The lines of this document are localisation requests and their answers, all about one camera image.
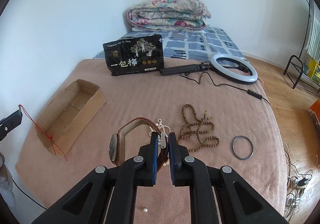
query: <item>red cord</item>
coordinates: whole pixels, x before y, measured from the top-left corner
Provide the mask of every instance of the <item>red cord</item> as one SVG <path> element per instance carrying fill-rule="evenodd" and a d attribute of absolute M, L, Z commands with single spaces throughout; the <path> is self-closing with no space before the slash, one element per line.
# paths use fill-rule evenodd
<path fill-rule="evenodd" d="M 26 114 L 26 116 L 35 124 L 35 126 L 36 126 L 46 137 L 48 137 L 48 138 L 50 139 L 50 141 L 51 141 L 51 143 L 52 143 L 52 148 L 53 148 L 54 154 L 56 155 L 56 151 L 55 151 L 55 149 L 54 149 L 54 146 L 56 146 L 56 147 L 58 147 L 58 146 L 57 146 L 57 145 L 55 144 L 55 142 L 52 140 L 54 133 L 52 132 L 50 136 L 47 135 L 47 133 L 46 133 L 45 131 L 43 131 L 43 130 L 41 129 L 41 127 L 37 125 L 36 122 L 33 121 L 33 119 L 31 118 L 31 116 L 29 115 L 29 113 L 25 110 L 25 108 L 24 108 L 22 105 L 19 105 L 19 107 L 22 108 L 23 112 L 24 112 L 24 113 Z M 66 160 L 68 161 L 66 155 L 65 155 L 64 152 L 60 149 L 60 147 L 58 147 L 58 149 L 63 153 L 64 157 L 65 157 Z"/>

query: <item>wristwatch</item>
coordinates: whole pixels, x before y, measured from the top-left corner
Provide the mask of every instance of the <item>wristwatch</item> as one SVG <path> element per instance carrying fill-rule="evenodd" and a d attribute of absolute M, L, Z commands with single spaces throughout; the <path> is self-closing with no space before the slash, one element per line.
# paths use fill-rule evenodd
<path fill-rule="evenodd" d="M 161 137 L 161 150 L 157 159 L 157 171 L 160 170 L 162 165 L 168 160 L 168 141 L 167 137 L 151 120 L 144 117 L 137 117 L 129 123 L 121 127 L 117 134 L 113 134 L 109 142 L 109 156 L 110 160 L 116 166 L 121 166 L 125 161 L 125 136 L 133 129 L 140 125 L 148 125 L 153 128 Z"/>

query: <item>cardboard box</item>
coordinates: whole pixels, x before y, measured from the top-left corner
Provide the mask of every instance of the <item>cardboard box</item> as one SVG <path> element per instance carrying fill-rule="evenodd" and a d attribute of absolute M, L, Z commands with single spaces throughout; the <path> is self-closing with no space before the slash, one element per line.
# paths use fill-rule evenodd
<path fill-rule="evenodd" d="M 78 79 L 56 95 L 40 114 L 36 123 L 65 153 L 82 133 L 87 124 L 105 104 L 102 90 L 92 82 Z M 44 147 L 64 158 L 63 152 L 37 127 L 36 132 Z"/>

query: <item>black bag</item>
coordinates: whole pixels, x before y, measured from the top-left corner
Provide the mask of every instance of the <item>black bag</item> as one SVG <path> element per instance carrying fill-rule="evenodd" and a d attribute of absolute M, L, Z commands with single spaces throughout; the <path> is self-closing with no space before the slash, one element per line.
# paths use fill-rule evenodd
<path fill-rule="evenodd" d="M 163 69 L 161 35 L 126 38 L 105 43 L 104 54 L 112 76 Z"/>

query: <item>folded quilt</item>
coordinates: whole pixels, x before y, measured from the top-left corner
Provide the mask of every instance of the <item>folded quilt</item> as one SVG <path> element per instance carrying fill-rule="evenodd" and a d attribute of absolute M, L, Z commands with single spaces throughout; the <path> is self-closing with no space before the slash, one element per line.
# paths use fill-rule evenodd
<path fill-rule="evenodd" d="M 128 12 L 128 21 L 145 30 L 199 31 L 211 18 L 199 0 L 156 0 L 138 4 Z"/>

